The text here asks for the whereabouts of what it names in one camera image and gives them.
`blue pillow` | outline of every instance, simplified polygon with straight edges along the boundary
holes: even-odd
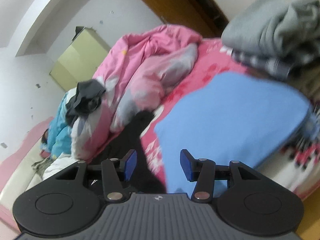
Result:
[[[306,120],[309,101],[288,85],[233,72],[215,76],[204,88],[182,98],[155,127],[169,193],[187,192],[180,150],[218,165],[239,160],[257,167]],[[216,181],[215,195],[226,189]]]

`yellow cabinet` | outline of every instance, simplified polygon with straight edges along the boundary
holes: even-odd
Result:
[[[298,227],[297,234],[302,240],[320,239],[320,188],[305,201],[304,216]]]
[[[92,29],[84,28],[54,64],[50,75],[65,90],[91,79],[110,51]]]

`white cloth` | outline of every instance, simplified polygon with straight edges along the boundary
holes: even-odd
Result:
[[[45,171],[43,174],[43,180],[51,177],[52,175],[62,171],[64,168],[79,161],[70,154],[62,153]]]

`pink blanket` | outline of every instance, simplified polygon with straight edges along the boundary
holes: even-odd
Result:
[[[179,25],[162,25],[143,34],[128,34],[119,39],[93,76],[106,88],[101,107],[74,123],[71,151],[75,157],[90,160],[104,148],[125,89],[147,58],[169,54],[201,40],[198,33]]]
[[[153,111],[161,99],[192,70],[198,56],[198,45],[147,58],[132,76],[113,117],[110,131],[117,133],[143,110]]]

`folded clothes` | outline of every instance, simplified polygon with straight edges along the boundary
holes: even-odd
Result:
[[[231,58],[238,63],[253,67],[256,69],[262,69],[269,75],[275,77],[278,80],[286,80],[292,70],[292,65],[285,63],[279,59],[255,56],[249,53],[232,50]]]
[[[74,158],[71,154],[61,153],[59,157],[49,167],[46,168],[42,176],[43,180],[53,176],[59,171],[62,171],[64,168],[77,161],[79,160]]]
[[[35,162],[31,165],[33,170],[41,177],[43,178],[44,171],[53,163],[53,160],[48,158],[43,159],[42,161]]]
[[[257,0],[222,34],[224,45],[302,66],[320,56],[319,0]]]
[[[101,105],[101,97],[106,89],[96,79],[79,82],[76,94],[67,103],[66,122],[69,126],[79,116],[87,116],[94,112]]]

